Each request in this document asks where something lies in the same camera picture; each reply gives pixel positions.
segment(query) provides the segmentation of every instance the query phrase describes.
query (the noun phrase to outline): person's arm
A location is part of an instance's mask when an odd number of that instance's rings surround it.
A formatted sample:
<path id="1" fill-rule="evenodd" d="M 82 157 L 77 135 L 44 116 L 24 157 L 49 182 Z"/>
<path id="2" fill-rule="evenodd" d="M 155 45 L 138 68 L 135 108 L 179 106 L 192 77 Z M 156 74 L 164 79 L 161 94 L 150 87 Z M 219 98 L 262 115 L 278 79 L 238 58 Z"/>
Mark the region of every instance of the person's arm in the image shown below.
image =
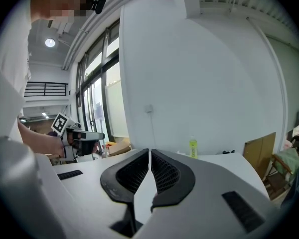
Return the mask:
<path id="1" fill-rule="evenodd" d="M 28 129 L 18 120 L 18 128 L 24 144 L 34 153 L 55 154 L 63 157 L 63 144 L 59 137 L 36 133 Z"/>

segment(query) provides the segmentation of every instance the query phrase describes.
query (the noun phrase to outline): cardboard box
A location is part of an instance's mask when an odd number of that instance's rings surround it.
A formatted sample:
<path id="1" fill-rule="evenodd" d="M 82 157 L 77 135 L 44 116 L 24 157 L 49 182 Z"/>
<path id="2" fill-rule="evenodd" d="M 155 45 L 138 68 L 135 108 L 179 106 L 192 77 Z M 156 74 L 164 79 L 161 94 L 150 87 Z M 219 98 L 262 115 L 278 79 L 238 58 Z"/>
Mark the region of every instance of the cardboard box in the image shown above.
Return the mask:
<path id="1" fill-rule="evenodd" d="M 113 156 L 116 156 L 116 155 L 126 153 L 130 150 L 131 150 L 130 145 L 128 143 L 122 141 L 120 143 L 117 143 L 115 145 L 110 146 L 109 147 L 109 154 L 110 154 L 110 157 L 113 157 Z"/>

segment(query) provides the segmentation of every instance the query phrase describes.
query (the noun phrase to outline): window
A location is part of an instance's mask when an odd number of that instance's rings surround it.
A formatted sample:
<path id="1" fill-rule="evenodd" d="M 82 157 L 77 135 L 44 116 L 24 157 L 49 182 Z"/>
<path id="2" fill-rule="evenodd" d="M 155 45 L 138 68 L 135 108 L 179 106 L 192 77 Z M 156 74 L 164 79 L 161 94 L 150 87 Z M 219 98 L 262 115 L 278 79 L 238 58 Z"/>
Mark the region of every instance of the window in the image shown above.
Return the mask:
<path id="1" fill-rule="evenodd" d="M 105 141 L 115 141 L 114 136 L 128 137 L 120 82 L 119 29 L 119 22 L 106 28 L 78 65 L 77 105 L 78 111 L 83 111 L 80 123 L 88 131 L 103 132 Z"/>

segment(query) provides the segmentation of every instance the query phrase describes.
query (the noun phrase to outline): white wall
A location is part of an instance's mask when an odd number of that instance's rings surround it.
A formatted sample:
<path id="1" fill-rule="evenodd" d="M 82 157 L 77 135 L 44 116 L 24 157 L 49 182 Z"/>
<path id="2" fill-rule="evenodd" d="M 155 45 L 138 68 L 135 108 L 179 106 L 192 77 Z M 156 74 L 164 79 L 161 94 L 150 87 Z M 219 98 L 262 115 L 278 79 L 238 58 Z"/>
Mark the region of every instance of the white wall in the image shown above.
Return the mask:
<path id="1" fill-rule="evenodd" d="M 287 90 L 287 131 L 298 125 L 299 115 L 299 52 L 279 41 L 268 38 L 279 60 Z"/>
<path id="2" fill-rule="evenodd" d="M 246 141 L 283 135 L 275 62 L 244 18 L 183 19 L 173 0 L 122 8 L 120 67 L 132 145 L 199 154 L 243 152 Z M 152 104 L 152 124 L 145 105 Z"/>
<path id="3" fill-rule="evenodd" d="M 31 79 L 33 82 L 61 82 L 69 83 L 69 71 L 60 67 L 30 63 Z"/>

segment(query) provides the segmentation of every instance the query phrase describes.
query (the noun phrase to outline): fluorescent light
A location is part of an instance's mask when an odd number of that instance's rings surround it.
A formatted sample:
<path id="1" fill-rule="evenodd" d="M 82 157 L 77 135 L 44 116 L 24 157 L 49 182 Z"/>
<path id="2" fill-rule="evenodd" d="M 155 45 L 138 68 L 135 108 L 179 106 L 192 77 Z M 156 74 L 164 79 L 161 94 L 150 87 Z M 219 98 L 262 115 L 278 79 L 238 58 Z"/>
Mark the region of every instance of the fluorescent light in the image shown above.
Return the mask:
<path id="1" fill-rule="evenodd" d="M 53 39 L 51 39 L 51 38 L 46 39 L 46 41 L 45 41 L 45 45 L 46 45 L 47 47 L 49 47 L 49 48 L 52 48 L 52 47 L 55 45 L 55 41 L 54 41 Z"/>

